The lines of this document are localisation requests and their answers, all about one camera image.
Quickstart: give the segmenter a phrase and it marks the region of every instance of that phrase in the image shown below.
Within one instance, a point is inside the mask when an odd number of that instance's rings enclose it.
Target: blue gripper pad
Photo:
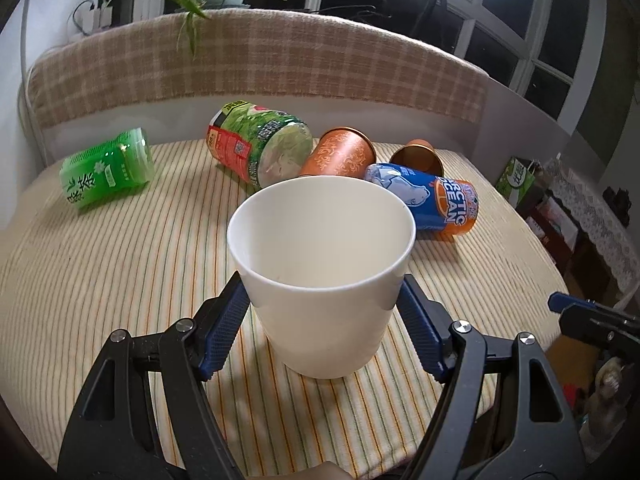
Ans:
[[[213,301],[215,304],[207,309],[202,318],[198,318],[200,311],[194,317],[200,332],[198,337],[204,339],[202,360],[198,366],[200,380],[203,381],[208,381],[225,365],[226,357],[249,307],[249,296],[244,290],[240,276],[235,272],[220,296],[207,301]]]
[[[436,301],[428,300],[410,274],[402,280],[396,307],[422,369],[438,382],[446,381],[455,366],[455,357],[450,353],[452,319],[447,311]]]
[[[549,296],[549,299],[546,302],[549,310],[551,312],[556,312],[557,314],[562,314],[562,311],[572,304],[577,304],[586,308],[596,308],[598,306],[594,301],[581,300],[579,298],[569,296],[568,294],[563,294],[562,292],[554,292]]]

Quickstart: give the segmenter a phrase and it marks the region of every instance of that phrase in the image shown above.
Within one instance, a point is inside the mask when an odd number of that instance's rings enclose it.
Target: white lace cloth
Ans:
[[[640,285],[640,258],[620,220],[602,196],[575,171],[553,160],[545,170],[553,178],[550,189],[587,233],[618,282],[622,309]]]

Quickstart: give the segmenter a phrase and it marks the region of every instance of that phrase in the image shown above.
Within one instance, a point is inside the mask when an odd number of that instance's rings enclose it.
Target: plaid fabric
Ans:
[[[198,20],[198,50],[176,39],[181,15],[96,34],[36,62],[29,96],[41,128],[123,105],[240,94],[390,103],[471,123],[487,74],[419,41],[340,18],[219,10]]]
[[[397,148],[377,144],[379,160]],[[471,181],[478,220],[452,238],[418,233],[409,270],[454,319],[484,333],[531,330],[544,348],[559,333],[549,294],[566,288],[522,219],[462,156],[439,150],[446,174]],[[234,272],[226,227],[251,192],[202,140],[153,149],[141,192],[78,214],[55,165],[23,194],[0,245],[0,394],[53,466],[82,382],[109,333],[165,330],[220,293]],[[231,453],[249,476],[325,460],[373,478],[411,456],[441,386],[420,368],[394,312],[380,350],[356,373],[315,380],[278,359],[249,310],[225,367],[206,384]],[[489,377],[486,410],[495,391]],[[152,392],[165,455],[180,463],[161,378]]]

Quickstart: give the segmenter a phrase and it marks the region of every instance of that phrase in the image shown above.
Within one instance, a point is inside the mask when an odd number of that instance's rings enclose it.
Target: silver screw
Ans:
[[[529,332],[520,332],[518,335],[520,342],[525,345],[533,345],[536,342],[536,337]]]
[[[120,341],[124,341],[127,336],[127,332],[121,328],[114,330],[111,332],[109,339],[111,339],[114,343],[119,343]]]
[[[471,332],[471,323],[465,321],[464,319],[454,321],[453,330],[455,330],[456,332],[460,332],[461,334],[466,334],[467,332]]]
[[[175,328],[178,332],[188,332],[193,328],[193,319],[183,317],[175,324]]]

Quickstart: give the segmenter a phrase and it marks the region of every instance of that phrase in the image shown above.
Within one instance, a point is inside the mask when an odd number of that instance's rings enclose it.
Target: orange and blue bottle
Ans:
[[[466,233],[478,217],[478,194],[466,180],[434,176],[397,164],[371,164],[364,180],[400,198],[414,215],[417,229]]]

